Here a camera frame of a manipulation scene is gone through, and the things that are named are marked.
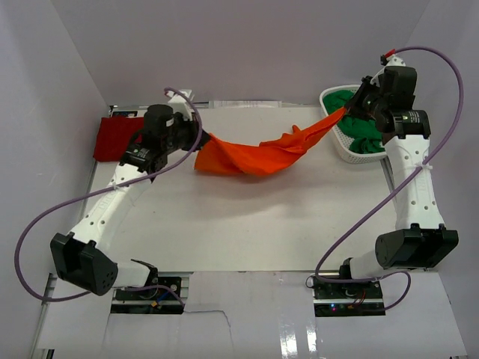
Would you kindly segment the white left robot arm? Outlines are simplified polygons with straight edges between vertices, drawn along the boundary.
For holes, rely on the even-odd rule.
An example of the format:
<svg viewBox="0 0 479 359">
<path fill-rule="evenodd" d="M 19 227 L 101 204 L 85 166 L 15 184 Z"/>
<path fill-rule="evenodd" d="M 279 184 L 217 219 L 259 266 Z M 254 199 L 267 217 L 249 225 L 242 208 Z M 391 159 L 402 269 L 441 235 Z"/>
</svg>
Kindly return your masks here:
<svg viewBox="0 0 479 359">
<path fill-rule="evenodd" d="M 57 233 L 50 242 L 58 277 L 95 295 L 132 287 L 141 298 L 154 296 L 156 267 L 140 260 L 116 263 L 109 250 L 127 213 L 165 168 L 168 156 L 196 151 L 197 140 L 208 137 L 188 103 L 149 106 L 143 128 L 130 138 L 115 168 L 111 189 L 67 235 Z"/>
</svg>

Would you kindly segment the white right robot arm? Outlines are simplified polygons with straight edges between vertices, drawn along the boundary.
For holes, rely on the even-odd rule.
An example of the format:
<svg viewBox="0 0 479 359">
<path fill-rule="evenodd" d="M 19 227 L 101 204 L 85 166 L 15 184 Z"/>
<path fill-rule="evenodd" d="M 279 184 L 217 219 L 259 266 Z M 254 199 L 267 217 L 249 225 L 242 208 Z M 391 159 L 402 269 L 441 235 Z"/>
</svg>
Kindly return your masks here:
<svg viewBox="0 0 479 359">
<path fill-rule="evenodd" d="M 396 212 L 395 229 L 378 235 L 372 251 L 348 259 L 350 272 L 338 279 L 339 292 L 355 298 L 364 291 L 364 278 L 379 278 L 398 269 L 436 267 L 459 243 L 439 212 L 432 169 L 424 164 L 430 153 L 430 123 L 426 111 L 413 109 L 416 70 L 386 66 L 366 76 L 347 110 L 375 122 L 391 166 Z"/>
</svg>

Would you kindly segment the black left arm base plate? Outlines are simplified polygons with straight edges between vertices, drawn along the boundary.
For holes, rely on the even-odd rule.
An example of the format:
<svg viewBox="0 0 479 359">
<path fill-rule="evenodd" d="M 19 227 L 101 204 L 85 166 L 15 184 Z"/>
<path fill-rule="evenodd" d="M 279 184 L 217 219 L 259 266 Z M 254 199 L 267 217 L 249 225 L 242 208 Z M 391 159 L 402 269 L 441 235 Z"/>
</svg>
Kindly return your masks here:
<svg viewBox="0 0 479 359">
<path fill-rule="evenodd" d="M 189 290 L 188 274 L 160 275 L 157 283 L 170 288 L 186 303 Z M 130 315 L 180 315 L 183 313 L 183 306 L 163 288 L 142 292 L 119 289 L 114 292 L 110 312 Z"/>
</svg>

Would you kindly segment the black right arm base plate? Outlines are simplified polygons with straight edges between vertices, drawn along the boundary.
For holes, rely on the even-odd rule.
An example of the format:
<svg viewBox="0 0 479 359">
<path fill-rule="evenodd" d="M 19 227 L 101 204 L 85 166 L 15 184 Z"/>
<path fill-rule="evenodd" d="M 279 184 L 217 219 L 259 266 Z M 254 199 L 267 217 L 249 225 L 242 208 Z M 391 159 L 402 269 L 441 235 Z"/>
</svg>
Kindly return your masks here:
<svg viewBox="0 0 479 359">
<path fill-rule="evenodd" d="M 379 282 L 326 283 L 310 275 L 305 285 L 312 291 L 314 314 L 317 318 L 385 315 Z"/>
</svg>

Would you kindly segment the orange t shirt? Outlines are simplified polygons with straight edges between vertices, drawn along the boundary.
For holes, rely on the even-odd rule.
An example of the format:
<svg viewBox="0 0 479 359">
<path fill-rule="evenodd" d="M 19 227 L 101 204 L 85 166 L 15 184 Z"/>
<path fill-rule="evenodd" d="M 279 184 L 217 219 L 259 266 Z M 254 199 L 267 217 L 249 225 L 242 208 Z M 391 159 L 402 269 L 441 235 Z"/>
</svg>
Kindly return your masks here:
<svg viewBox="0 0 479 359">
<path fill-rule="evenodd" d="M 276 174 L 304 156 L 346 113 L 347 110 L 341 107 L 305 129 L 294 125 L 292 132 L 257 146 L 235 144 L 211 135 L 197 154 L 195 170 L 215 175 L 264 177 Z"/>
</svg>

